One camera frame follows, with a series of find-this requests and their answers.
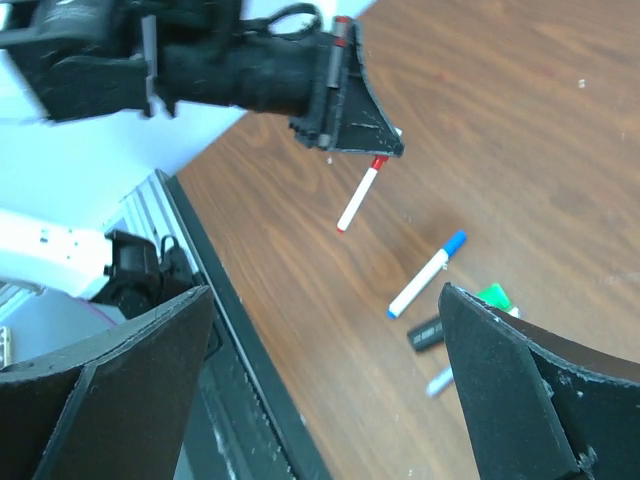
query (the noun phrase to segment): white device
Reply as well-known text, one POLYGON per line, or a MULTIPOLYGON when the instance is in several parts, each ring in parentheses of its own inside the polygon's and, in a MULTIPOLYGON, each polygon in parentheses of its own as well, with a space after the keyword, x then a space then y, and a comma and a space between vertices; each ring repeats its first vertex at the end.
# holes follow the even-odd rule
POLYGON ((11 364, 11 330, 0 327, 0 370, 11 364))
POLYGON ((69 228, 0 209, 0 279, 90 299, 108 283, 111 240, 98 230, 69 228))

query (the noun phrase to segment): white wall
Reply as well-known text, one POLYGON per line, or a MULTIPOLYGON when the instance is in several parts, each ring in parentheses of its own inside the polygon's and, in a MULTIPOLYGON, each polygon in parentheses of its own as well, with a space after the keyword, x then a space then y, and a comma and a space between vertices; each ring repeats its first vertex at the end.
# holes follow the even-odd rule
MULTIPOLYGON (((245 17, 267 15, 290 3, 247 0, 245 17)), ((315 3, 331 18, 357 16, 371 2, 315 3)), ((244 114, 237 108, 181 103, 175 119, 143 120, 121 112, 53 127, 16 125, 18 119, 36 116, 33 105, 19 76, 0 56, 0 207, 86 227, 110 217, 119 200, 153 169, 179 171, 244 114)))

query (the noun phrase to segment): black robotic arm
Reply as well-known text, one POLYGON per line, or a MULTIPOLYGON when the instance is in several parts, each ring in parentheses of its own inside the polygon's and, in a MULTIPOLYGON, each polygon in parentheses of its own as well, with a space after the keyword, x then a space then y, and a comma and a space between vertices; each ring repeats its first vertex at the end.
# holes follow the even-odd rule
POLYGON ((331 33, 312 4, 241 19, 242 0, 11 0, 0 49, 47 112, 65 122, 138 110, 158 97, 290 117, 305 146, 402 156, 404 144, 367 82, 360 26, 331 33), (273 33, 289 15, 298 32, 273 33))

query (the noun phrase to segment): marker cap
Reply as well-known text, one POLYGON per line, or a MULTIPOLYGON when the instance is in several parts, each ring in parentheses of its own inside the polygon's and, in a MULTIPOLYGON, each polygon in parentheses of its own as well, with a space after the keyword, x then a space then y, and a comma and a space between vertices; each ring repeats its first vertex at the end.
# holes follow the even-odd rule
POLYGON ((447 252, 447 255, 449 255, 449 258, 451 258, 466 241, 467 234, 463 230, 458 230, 453 235, 453 237, 451 237, 449 241, 444 244, 442 249, 447 252))
POLYGON ((409 343, 416 352, 422 352, 444 342, 444 329, 440 315, 436 315, 407 332, 409 343))
POLYGON ((511 301, 507 294, 504 292, 499 283, 494 283, 488 288, 485 288, 481 292, 476 294, 476 297, 480 298, 485 303, 491 306, 499 308, 500 310, 509 310, 511 301))

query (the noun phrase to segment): light blue marker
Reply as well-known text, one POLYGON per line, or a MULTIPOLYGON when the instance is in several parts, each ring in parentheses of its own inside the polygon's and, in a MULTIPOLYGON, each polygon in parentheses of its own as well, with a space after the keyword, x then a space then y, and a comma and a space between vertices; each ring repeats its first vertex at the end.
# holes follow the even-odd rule
POLYGON ((409 282, 409 285, 404 287, 404 290, 400 292, 400 295, 391 302, 391 305, 389 305, 389 311, 387 312, 389 318, 396 319, 402 314, 402 312, 404 312, 404 309, 413 302, 422 289, 426 287, 431 280, 433 280, 438 272, 447 268, 447 262, 449 259, 453 257, 466 240, 467 234, 462 230, 459 230, 440 250, 438 250, 433 257, 431 257, 431 260, 429 260, 413 280, 409 282))

